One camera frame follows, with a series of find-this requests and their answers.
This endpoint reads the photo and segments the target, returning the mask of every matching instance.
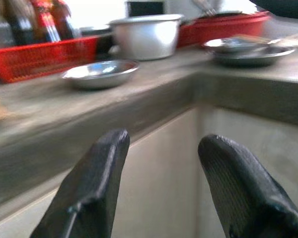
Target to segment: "bowl rim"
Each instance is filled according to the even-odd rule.
[[[116,19],[109,22],[109,25],[120,25],[130,23],[145,23],[145,22],[159,22],[159,21],[180,21],[184,16],[181,14],[161,14],[148,16],[133,16],[127,18]]]
[[[227,55],[227,54],[220,54],[220,53],[215,53],[214,56],[216,58],[222,58],[226,60],[253,60],[253,59],[265,59],[265,58],[275,58],[275,57],[281,57],[281,56],[286,56],[294,51],[296,51],[295,48],[293,47],[274,47],[277,49],[280,49],[281,52],[279,53],[273,53],[273,54],[263,54],[261,56],[256,56],[256,57],[250,57],[248,55]]]
[[[93,64],[108,64],[112,62],[128,62],[128,63],[133,63],[133,67],[124,71],[116,72],[116,73],[109,73],[109,74],[101,74],[101,75],[94,75],[94,76],[82,76],[82,77],[71,77],[71,76],[66,76],[66,74],[75,68],[80,68],[80,67],[88,67]],[[100,61],[100,62],[94,62],[94,63],[89,63],[77,67],[70,68],[69,70],[65,71],[62,73],[62,78],[63,79],[69,79],[69,80],[90,80],[90,79],[102,79],[102,78],[108,78],[108,77],[113,77],[117,75],[122,75],[122,74],[128,74],[136,71],[140,67],[140,62],[137,60],[130,60],[130,59],[115,59],[115,60],[107,60],[107,61]]]

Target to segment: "stacked plates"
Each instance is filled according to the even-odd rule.
[[[211,40],[204,46],[212,52],[216,62],[229,66],[267,66],[295,51],[239,37]]]

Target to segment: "kitchen counter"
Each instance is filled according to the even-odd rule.
[[[141,63],[128,83],[77,91],[59,75],[0,85],[0,204],[69,169],[101,134],[136,140],[201,101],[298,125],[298,52],[263,68],[227,68],[198,47]]]

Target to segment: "red bottle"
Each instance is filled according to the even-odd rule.
[[[81,32],[72,22],[71,11],[63,0],[52,0],[51,14],[62,40],[81,37]]]
[[[50,13],[50,3],[44,0],[31,1],[37,17],[38,30],[36,38],[43,42],[58,42],[61,40],[56,29],[53,16]]]

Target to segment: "aluminum pot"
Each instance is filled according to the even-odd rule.
[[[182,15],[166,14],[130,17],[110,22],[122,56],[134,60],[155,60],[174,54]]]

